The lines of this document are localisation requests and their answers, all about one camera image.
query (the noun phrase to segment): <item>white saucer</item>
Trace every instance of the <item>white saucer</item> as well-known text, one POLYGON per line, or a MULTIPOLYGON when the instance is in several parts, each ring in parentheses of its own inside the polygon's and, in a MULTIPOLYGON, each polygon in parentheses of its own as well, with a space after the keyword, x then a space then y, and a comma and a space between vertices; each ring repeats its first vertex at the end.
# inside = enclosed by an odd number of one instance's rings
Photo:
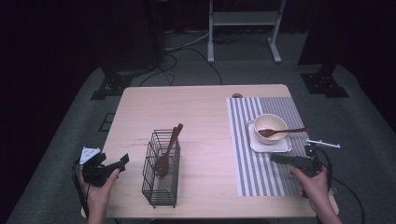
POLYGON ((260 142, 254 133, 254 120, 247 123, 248 139, 250 147, 256 152, 288 152, 291 151, 291 142, 289 136, 286 135, 280 139, 275 145, 265 145, 260 142))

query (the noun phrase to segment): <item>dark background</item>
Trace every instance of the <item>dark background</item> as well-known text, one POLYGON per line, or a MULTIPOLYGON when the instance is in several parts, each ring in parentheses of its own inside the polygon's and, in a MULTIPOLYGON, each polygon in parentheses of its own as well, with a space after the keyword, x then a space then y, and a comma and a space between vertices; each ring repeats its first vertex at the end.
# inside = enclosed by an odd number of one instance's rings
MULTIPOLYGON (((94 69, 155 67, 162 57, 162 30, 208 25, 208 1, 94 2, 0 1, 0 136, 6 168, 0 222, 7 220, 94 69)), ((214 2, 215 9, 229 11, 278 6, 275 0, 265 5, 259 0, 214 2)), ((309 30, 300 64, 334 60, 343 65, 393 130, 395 9, 390 0, 292 0, 281 23, 281 32, 309 30)))

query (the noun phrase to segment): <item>white bowl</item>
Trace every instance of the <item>white bowl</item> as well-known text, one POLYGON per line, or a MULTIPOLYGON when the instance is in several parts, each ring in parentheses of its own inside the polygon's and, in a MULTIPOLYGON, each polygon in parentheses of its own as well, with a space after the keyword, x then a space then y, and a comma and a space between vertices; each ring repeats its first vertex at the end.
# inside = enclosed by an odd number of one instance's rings
POLYGON ((276 133, 269 137, 263 137, 259 134, 259 130, 272 129, 272 130, 287 130, 288 125, 285 120, 273 114, 262 114, 254 119, 254 133, 257 139, 266 144, 274 145, 279 142, 280 139, 286 136, 286 133, 276 133))

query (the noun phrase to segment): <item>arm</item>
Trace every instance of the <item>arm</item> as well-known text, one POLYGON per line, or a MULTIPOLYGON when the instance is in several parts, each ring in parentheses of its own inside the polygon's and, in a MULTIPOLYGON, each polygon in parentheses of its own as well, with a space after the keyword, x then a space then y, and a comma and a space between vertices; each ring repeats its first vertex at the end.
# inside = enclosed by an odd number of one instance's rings
POLYGON ((327 186, 327 169, 323 170, 316 176, 310 178, 306 176, 300 169, 289 165, 290 171, 296 175, 302 182, 300 194, 305 190, 309 197, 309 205, 318 215, 320 221, 326 223, 342 223, 341 219, 335 214, 329 199, 329 190, 327 186))
POLYGON ((108 201, 110 200, 110 192, 114 182, 118 178, 120 169, 116 169, 107 179, 106 183, 101 187, 90 186, 81 180, 83 192, 87 194, 87 205, 90 211, 88 218, 88 224, 105 223, 106 219, 106 208, 108 201))

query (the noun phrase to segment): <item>black wire basket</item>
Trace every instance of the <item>black wire basket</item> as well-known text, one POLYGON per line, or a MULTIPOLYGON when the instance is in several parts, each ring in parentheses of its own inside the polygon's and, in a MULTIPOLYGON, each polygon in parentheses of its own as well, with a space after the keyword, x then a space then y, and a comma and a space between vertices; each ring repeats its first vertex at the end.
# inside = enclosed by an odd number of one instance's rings
POLYGON ((148 142, 145 165, 143 168, 142 192, 154 208, 156 206, 173 206, 177 204, 178 162, 180 145, 178 140, 169 153, 169 171, 166 176, 155 175, 154 167, 158 158, 168 149, 172 130, 154 130, 148 142))

